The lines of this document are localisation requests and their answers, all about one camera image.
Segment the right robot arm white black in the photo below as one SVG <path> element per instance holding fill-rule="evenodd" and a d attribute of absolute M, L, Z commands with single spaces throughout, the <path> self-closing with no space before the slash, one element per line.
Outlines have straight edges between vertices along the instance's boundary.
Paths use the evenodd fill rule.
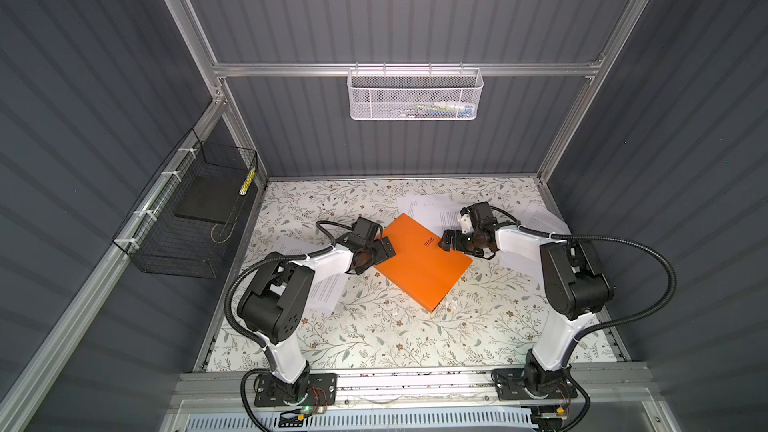
<path fill-rule="evenodd" d="M 457 229 L 442 233 L 442 250 L 490 260 L 500 252 L 530 249 L 538 257 L 539 276 L 551 310 L 516 382 L 533 398 L 547 397 L 568 383 L 567 368 L 579 342 L 578 334 L 613 297 L 594 248 L 589 241 L 568 234 L 527 227 L 488 202 L 462 208 L 458 222 Z"/>

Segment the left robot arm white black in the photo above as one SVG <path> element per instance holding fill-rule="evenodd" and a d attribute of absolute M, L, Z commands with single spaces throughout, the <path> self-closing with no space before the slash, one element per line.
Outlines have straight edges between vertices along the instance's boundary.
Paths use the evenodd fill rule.
<path fill-rule="evenodd" d="M 315 226 L 329 239 L 327 246 L 293 255 L 271 252 L 246 267 L 225 296 L 228 325 L 257 343 L 272 376 L 289 386 L 309 375 L 296 330 L 312 286 L 331 277 L 360 275 L 396 256 L 383 227 L 372 220 L 359 218 L 350 225 L 321 220 Z"/>

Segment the orange folder black inside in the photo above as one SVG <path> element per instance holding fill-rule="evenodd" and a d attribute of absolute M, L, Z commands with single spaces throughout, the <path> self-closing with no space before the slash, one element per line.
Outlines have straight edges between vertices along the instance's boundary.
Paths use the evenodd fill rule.
<path fill-rule="evenodd" d="M 395 255 L 374 268 L 420 306 L 433 312 L 473 260 L 439 247 L 440 238 L 407 214 L 384 229 Z"/>

